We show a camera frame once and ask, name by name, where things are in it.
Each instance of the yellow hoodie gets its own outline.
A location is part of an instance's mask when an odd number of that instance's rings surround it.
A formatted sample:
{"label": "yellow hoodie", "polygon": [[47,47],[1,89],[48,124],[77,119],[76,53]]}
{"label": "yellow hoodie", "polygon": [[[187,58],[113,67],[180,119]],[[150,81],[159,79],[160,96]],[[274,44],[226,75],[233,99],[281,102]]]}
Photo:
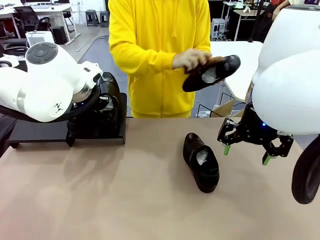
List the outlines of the yellow hoodie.
{"label": "yellow hoodie", "polygon": [[184,69],[173,70],[177,53],[210,52],[208,0],[109,0],[110,52],[128,74],[134,118],[187,118],[194,92],[183,92]]}

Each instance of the white wall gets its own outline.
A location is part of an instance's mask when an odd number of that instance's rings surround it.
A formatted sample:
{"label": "white wall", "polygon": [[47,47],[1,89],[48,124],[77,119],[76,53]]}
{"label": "white wall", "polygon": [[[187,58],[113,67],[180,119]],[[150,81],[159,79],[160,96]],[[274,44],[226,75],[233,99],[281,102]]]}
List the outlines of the white wall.
{"label": "white wall", "polygon": [[100,12],[106,10],[105,0],[70,0],[70,3],[77,4],[72,7],[73,18],[76,24],[87,24],[86,10],[96,10],[99,19]]}

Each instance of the gray stool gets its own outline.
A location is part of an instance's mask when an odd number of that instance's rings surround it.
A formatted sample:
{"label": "gray stool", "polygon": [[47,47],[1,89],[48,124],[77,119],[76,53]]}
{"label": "gray stool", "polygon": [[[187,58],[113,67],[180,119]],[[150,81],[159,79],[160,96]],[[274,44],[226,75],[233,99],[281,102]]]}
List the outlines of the gray stool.
{"label": "gray stool", "polygon": [[109,27],[109,19],[110,19],[110,12],[109,11],[101,11],[100,12],[100,27],[107,28]]}
{"label": "gray stool", "polygon": [[99,19],[96,13],[96,10],[87,10],[85,11],[86,25],[97,27],[99,23]]}

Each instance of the keyboard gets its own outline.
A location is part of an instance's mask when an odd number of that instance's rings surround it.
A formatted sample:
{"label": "keyboard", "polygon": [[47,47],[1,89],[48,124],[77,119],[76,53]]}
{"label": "keyboard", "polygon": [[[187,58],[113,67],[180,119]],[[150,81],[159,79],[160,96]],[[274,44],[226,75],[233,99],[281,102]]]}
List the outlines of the keyboard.
{"label": "keyboard", "polygon": [[31,6],[33,9],[48,9],[50,6],[47,5],[37,5],[37,6]]}

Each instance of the hoodie pocket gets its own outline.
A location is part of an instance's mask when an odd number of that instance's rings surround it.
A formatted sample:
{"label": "hoodie pocket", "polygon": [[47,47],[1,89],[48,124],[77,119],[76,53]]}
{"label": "hoodie pocket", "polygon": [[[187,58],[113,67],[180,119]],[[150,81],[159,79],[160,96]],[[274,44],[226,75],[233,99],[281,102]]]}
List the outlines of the hoodie pocket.
{"label": "hoodie pocket", "polygon": [[165,115],[177,115],[190,111],[195,104],[195,92],[184,92],[182,86],[187,78],[183,69],[165,71],[163,82],[163,111]]}
{"label": "hoodie pocket", "polygon": [[142,115],[161,115],[163,105],[161,74],[135,77],[129,87],[130,105]]}

